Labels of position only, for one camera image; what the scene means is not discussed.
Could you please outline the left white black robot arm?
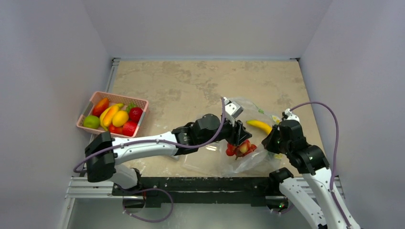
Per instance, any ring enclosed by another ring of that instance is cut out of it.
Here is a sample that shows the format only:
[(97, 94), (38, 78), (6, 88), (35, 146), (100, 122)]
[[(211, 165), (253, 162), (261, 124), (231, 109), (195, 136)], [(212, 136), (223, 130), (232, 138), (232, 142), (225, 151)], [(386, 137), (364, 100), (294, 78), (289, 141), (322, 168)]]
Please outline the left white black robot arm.
[(152, 156), (187, 155), (222, 140), (240, 146), (251, 137), (240, 120), (231, 122), (213, 114), (154, 136), (119, 138), (103, 132), (85, 148), (87, 180), (90, 183), (109, 180), (130, 195), (137, 195), (142, 190), (140, 173), (125, 166), (125, 162)]

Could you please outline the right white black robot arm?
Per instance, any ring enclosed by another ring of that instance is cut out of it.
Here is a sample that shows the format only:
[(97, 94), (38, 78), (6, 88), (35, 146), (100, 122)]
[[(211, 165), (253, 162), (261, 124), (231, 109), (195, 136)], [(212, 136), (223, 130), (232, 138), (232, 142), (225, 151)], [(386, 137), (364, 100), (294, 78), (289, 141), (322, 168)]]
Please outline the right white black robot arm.
[(272, 153), (284, 154), (312, 190), (314, 197), (298, 184), (285, 167), (269, 174), (268, 188), (287, 197), (313, 229), (359, 229), (334, 184), (334, 175), (321, 150), (307, 142), (296, 120), (284, 120), (272, 127), (262, 141)]

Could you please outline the red fake round fruit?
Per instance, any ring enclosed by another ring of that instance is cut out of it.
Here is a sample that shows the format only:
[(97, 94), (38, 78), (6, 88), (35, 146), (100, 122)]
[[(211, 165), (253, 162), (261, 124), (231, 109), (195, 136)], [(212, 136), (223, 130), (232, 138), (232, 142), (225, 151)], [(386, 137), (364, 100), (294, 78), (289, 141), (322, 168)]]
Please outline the red fake round fruit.
[(129, 110), (129, 119), (135, 123), (138, 123), (143, 115), (143, 110), (139, 107), (133, 107)]

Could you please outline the red fake fruits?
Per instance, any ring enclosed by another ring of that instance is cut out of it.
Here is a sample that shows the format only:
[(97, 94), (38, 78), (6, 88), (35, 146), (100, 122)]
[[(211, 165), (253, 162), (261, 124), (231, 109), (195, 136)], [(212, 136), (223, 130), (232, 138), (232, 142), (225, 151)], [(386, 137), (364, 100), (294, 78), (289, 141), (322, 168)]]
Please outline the red fake fruits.
[(257, 146), (255, 144), (252, 144), (249, 140), (245, 140), (239, 146), (234, 146), (228, 143), (225, 153), (229, 157), (234, 156), (234, 159), (237, 160), (240, 157), (245, 157), (246, 155), (254, 152), (256, 149)]

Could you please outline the yellow fake fruit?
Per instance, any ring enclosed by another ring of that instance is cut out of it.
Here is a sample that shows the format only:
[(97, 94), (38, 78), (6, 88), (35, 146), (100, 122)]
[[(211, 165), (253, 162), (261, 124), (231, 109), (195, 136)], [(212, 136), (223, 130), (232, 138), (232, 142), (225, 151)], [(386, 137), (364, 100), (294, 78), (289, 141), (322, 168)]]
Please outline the yellow fake fruit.
[(260, 129), (266, 135), (269, 135), (272, 131), (272, 127), (270, 125), (268, 125), (267, 123), (258, 121), (258, 120), (248, 120), (248, 121), (246, 121), (246, 123), (250, 126)]

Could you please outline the translucent printed plastic bag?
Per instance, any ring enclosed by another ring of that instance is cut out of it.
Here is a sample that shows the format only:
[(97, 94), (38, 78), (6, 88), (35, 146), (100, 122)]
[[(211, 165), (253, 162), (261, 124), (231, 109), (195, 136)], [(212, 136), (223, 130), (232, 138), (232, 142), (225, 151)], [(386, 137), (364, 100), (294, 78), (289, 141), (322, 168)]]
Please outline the translucent printed plastic bag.
[(259, 176), (277, 169), (282, 157), (265, 150), (262, 145), (262, 140), (269, 135), (270, 130), (252, 126), (248, 122), (259, 121), (272, 127), (281, 121), (279, 115), (263, 109), (243, 97), (235, 97), (230, 100), (243, 107), (244, 111), (238, 116), (238, 120), (243, 123), (246, 131), (250, 132), (252, 137), (245, 141), (240, 150), (225, 140), (219, 143), (218, 170), (220, 176)]

